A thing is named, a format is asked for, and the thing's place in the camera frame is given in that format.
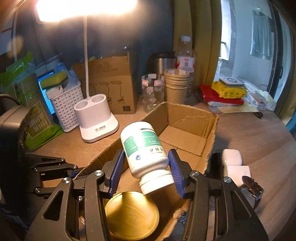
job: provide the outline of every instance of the wooden table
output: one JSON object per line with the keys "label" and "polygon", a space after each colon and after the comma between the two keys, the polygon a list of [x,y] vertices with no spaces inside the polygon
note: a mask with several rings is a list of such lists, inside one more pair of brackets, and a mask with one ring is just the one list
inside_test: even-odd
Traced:
{"label": "wooden table", "polygon": [[[209,110],[205,103],[193,101],[191,104]],[[296,142],[273,112],[264,112],[262,119],[252,113],[218,114],[220,120],[213,152],[226,148],[240,151],[243,164],[250,166],[252,178],[265,190],[256,213],[273,240],[296,207]],[[115,141],[125,126],[145,115],[139,104],[134,115],[116,115],[119,130],[103,140],[84,143],[79,128],[76,128],[35,153],[64,157],[67,162],[83,167]],[[46,186],[56,186],[57,183],[49,182]]]}

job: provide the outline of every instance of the hanging towel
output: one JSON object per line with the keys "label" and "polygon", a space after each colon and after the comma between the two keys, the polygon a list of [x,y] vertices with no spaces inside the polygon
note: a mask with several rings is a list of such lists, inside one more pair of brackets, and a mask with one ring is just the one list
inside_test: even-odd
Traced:
{"label": "hanging towel", "polygon": [[269,17],[253,11],[251,55],[260,59],[272,59],[273,40]]}

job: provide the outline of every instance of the red book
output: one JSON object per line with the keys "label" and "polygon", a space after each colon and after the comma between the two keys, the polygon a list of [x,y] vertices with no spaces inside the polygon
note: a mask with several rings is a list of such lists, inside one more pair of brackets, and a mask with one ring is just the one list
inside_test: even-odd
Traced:
{"label": "red book", "polygon": [[227,104],[236,104],[236,105],[243,105],[244,101],[240,99],[224,99],[220,98],[218,93],[214,91],[210,85],[199,85],[198,86],[202,92],[202,98],[206,102],[220,102],[220,103],[227,103]]}

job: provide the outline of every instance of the golden round plate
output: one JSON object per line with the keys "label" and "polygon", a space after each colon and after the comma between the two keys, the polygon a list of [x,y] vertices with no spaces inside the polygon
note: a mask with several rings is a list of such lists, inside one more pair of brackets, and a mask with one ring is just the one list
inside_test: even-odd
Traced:
{"label": "golden round plate", "polygon": [[156,204],[139,192],[123,192],[105,206],[112,235],[124,240],[140,240],[151,235],[158,226]]}

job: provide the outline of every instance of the screw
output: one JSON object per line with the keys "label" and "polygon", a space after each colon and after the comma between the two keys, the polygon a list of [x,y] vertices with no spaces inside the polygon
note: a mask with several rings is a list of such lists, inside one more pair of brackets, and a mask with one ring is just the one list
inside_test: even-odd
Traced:
{"label": "screw", "polygon": [[194,177],[197,177],[200,173],[198,171],[192,171],[190,174]]}
{"label": "screw", "polygon": [[224,177],[224,178],[223,178],[223,181],[224,181],[225,183],[231,183],[231,178],[230,178],[230,177]]}
{"label": "screw", "polygon": [[99,177],[99,176],[102,176],[104,172],[102,170],[98,170],[98,171],[95,171],[94,174]]}
{"label": "screw", "polygon": [[71,181],[71,178],[69,178],[69,177],[65,177],[63,179],[63,183],[65,183],[65,184],[68,184],[70,181]]}

